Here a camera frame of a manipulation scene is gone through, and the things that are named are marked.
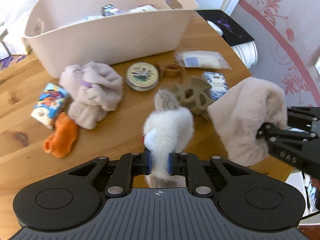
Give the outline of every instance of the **robotic arm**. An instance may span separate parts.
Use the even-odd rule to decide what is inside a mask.
[[[289,124],[306,132],[259,129],[270,154],[320,178],[319,108],[291,107]],[[185,188],[132,188],[151,173],[148,149],[101,156],[23,188],[13,201],[22,229],[12,240],[305,240],[305,209],[294,187],[219,156],[171,153],[170,175]]]

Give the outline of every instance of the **blue and white tissue pack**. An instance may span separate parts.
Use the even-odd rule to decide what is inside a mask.
[[[202,79],[211,85],[207,93],[213,100],[218,100],[228,91],[226,79],[221,73],[205,71],[202,74]]]

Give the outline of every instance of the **crosshair symbol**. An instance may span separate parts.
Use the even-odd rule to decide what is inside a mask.
[[[161,196],[164,192],[163,191],[161,191],[161,190],[158,190],[158,191],[156,191],[156,192],[154,192],[156,195],[158,195],[158,196]]]

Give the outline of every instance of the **pink wallpaper stripe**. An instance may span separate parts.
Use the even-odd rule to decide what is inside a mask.
[[[239,5],[246,12],[255,17],[279,42],[279,44],[287,52],[293,63],[296,65],[297,69],[300,71],[310,89],[310,92],[312,93],[313,98],[315,99],[317,105],[320,106],[320,92],[318,91],[316,84],[314,83],[312,77],[310,76],[306,66],[303,64],[296,50],[286,41],[281,33],[279,33],[278,30],[270,22],[268,22],[268,20],[265,19],[265,17],[263,17],[254,7],[252,7],[252,5],[247,3],[245,0],[240,0]]]

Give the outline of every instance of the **metal screw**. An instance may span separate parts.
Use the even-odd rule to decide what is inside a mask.
[[[113,187],[110,187],[108,188],[108,192],[110,194],[119,194],[123,191],[123,188],[121,187],[118,187],[118,186],[113,186]]]
[[[211,189],[206,186],[201,186],[196,188],[196,192],[199,194],[208,194],[211,192]]]

